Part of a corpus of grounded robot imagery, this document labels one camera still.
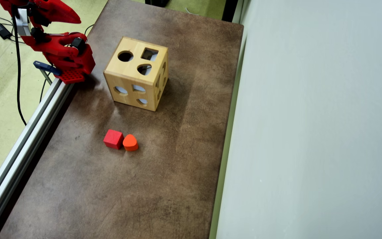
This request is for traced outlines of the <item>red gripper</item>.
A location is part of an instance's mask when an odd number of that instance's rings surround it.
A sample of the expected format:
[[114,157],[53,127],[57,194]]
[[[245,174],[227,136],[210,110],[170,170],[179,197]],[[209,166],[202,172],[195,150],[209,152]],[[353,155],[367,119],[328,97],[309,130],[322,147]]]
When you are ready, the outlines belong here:
[[14,0],[12,18],[31,26],[48,27],[50,22],[81,23],[79,15],[60,0]]

